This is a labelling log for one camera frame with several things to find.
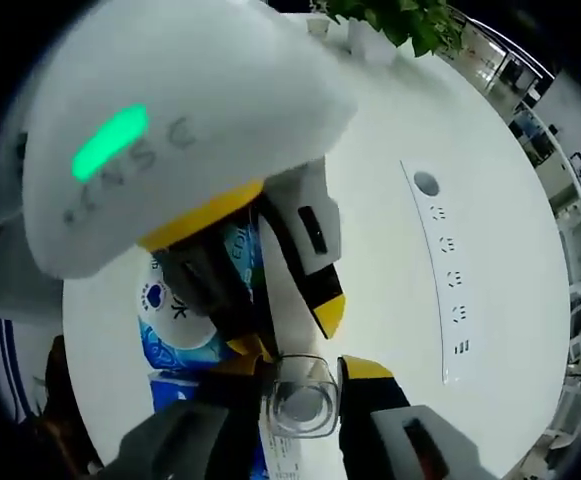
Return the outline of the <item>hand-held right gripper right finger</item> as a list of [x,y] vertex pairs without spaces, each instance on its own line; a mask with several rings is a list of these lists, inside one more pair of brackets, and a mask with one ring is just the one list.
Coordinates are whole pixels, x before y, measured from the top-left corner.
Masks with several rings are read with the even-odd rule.
[[349,479],[488,479],[477,446],[431,407],[413,405],[383,365],[338,358],[339,448]]

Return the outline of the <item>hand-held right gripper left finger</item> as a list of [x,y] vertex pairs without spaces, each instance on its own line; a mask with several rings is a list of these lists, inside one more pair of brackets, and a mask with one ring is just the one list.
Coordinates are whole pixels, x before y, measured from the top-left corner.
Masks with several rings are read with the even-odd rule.
[[199,376],[190,400],[177,400],[122,438],[116,479],[248,479],[259,440],[267,363],[239,356]]

